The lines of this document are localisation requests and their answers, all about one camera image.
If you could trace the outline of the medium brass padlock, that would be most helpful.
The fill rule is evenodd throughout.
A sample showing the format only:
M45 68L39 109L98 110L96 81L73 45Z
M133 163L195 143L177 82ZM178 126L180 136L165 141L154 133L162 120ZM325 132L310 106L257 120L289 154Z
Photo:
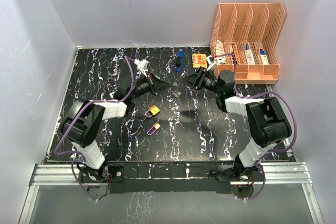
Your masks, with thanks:
M151 118L153 116L156 116L157 114L159 114L160 109L156 106L156 105L152 105L146 112L145 112L145 116L147 118Z

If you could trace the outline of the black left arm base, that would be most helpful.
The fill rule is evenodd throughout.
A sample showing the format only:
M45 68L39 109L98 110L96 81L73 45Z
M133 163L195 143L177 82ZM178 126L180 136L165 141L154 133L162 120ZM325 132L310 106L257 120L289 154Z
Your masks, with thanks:
M76 165L80 171L79 180L83 183L122 183L124 182L125 170L122 166L103 165L95 170L87 165Z

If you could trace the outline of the small brass padlock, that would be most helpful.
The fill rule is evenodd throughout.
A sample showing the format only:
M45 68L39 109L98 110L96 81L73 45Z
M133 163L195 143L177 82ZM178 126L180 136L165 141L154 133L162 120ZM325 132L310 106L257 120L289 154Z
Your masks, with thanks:
M161 125L158 122L154 123L153 126L150 129L148 129L147 135L148 136L153 135L160 127Z

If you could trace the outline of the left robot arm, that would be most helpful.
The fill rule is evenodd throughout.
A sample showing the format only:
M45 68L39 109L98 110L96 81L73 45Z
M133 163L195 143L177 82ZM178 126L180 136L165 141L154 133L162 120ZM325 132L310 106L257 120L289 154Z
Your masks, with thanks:
M169 87L168 82L148 73L129 87L119 87L112 101L91 102L78 99L74 102L61 125L61 133L80 153L79 157L84 158L83 164L90 169L91 177L101 182L109 173L104 166L105 157L96 142L101 121L123 118L134 108L136 98L147 93L158 95Z

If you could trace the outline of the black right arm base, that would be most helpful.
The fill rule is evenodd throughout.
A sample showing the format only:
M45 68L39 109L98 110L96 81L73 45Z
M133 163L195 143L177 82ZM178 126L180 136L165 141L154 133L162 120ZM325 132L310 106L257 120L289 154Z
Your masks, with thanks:
M218 182L242 182L243 185L263 181L263 174L257 168L250 167L240 173L233 165L218 165L207 173L207 177L214 178Z

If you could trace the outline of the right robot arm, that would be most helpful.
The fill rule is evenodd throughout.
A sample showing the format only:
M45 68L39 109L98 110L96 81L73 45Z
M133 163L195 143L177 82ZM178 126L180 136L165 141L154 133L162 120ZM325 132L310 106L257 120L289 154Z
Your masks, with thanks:
M276 145L284 139L297 137L296 122L290 123L279 102L281 96L265 92L254 97L238 97L235 74L222 70L217 78L203 67L181 79L186 86L195 90L202 88L216 94L217 107L225 113L234 113L248 119L250 140L239 153L231 168L217 168L211 176L247 180L255 171L260 170L259 162L270 152L277 152Z

